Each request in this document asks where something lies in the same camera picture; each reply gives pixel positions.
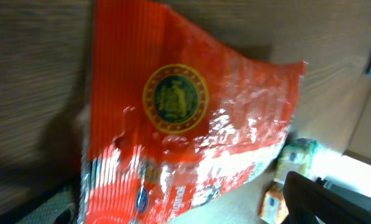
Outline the teal tissue pack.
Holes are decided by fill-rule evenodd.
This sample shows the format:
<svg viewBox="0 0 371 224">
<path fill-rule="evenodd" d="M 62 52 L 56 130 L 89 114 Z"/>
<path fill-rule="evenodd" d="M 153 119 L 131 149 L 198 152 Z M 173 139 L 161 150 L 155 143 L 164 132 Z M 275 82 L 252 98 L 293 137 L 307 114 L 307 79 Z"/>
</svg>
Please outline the teal tissue pack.
<svg viewBox="0 0 371 224">
<path fill-rule="evenodd" d="M 285 184 L 289 172 L 297 172 L 309 178 L 319 143 L 313 139 L 298 138 L 286 145 L 279 154 L 274 181 Z"/>
</svg>

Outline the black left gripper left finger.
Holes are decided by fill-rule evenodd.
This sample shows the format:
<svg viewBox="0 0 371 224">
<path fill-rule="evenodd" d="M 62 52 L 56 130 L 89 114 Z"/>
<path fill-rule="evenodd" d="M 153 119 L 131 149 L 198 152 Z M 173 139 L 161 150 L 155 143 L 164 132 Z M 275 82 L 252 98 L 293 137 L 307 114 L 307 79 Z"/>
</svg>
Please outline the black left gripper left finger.
<svg viewBox="0 0 371 224">
<path fill-rule="evenodd" d="M 74 224 L 77 219 L 78 192 L 64 187 L 54 194 L 43 195 L 26 206 L 17 224 Z"/>
</svg>

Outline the red snack bag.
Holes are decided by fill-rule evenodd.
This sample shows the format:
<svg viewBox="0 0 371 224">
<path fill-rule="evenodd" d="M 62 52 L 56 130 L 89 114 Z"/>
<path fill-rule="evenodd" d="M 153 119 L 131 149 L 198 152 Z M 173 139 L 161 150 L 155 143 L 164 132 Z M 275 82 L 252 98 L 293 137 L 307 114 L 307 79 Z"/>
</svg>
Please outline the red snack bag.
<svg viewBox="0 0 371 224">
<path fill-rule="evenodd" d="M 225 46 L 155 1 L 96 1 L 80 223 L 166 223 L 263 172 L 304 62 Z"/>
</svg>

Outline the orange tissue pack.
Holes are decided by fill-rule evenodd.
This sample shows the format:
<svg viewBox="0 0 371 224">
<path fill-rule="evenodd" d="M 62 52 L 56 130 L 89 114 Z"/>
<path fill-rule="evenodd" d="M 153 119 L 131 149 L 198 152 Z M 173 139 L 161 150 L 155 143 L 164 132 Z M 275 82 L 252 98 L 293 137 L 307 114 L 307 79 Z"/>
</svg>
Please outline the orange tissue pack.
<svg viewBox="0 0 371 224">
<path fill-rule="evenodd" d="M 283 186 L 275 183 L 264 195 L 260 218 L 268 224 L 281 224 L 287 215 Z"/>
</svg>

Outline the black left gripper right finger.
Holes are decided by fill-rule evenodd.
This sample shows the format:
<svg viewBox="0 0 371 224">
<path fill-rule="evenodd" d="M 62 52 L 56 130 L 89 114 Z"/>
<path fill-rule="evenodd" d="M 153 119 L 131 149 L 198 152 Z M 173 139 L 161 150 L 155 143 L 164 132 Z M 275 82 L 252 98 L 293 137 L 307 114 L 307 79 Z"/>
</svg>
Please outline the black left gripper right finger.
<svg viewBox="0 0 371 224">
<path fill-rule="evenodd" d="M 371 212 L 334 194 L 297 172 L 289 172 L 283 186 L 288 215 L 283 224 L 368 224 Z"/>
</svg>

